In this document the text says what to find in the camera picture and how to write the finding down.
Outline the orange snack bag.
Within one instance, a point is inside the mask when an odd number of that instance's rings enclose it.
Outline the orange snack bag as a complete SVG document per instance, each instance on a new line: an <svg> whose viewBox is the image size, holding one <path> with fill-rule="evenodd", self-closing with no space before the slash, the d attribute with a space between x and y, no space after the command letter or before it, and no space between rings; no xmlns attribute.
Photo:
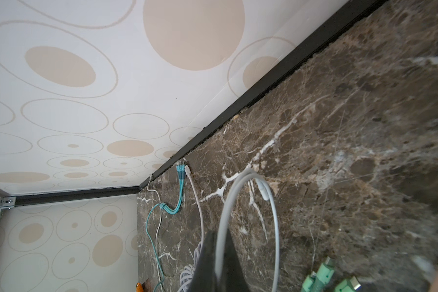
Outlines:
<svg viewBox="0 0 438 292"><path fill-rule="evenodd" d="M146 284L138 282L136 284L136 292L147 292Z"/></svg>

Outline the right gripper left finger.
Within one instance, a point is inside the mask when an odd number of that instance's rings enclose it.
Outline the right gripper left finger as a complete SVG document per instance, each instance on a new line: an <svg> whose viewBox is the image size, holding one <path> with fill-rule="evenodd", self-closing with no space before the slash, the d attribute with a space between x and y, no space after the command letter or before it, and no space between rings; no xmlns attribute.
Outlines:
<svg viewBox="0 0 438 292"><path fill-rule="evenodd" d="M216 292L215 245L217 233L209 231L201 247L200 258L188 289L189 292Z"/></svg>

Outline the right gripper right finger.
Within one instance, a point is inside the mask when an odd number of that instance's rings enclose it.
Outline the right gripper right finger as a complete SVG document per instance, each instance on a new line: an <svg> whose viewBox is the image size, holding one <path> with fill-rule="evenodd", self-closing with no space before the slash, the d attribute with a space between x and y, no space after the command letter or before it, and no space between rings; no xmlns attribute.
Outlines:
<svg viewBox="0 0 438 292"><path fill-rule="evenodd" d="M230 233L226 235L225 255L222 268L223 292L249 292L242 267Z"/></svg>

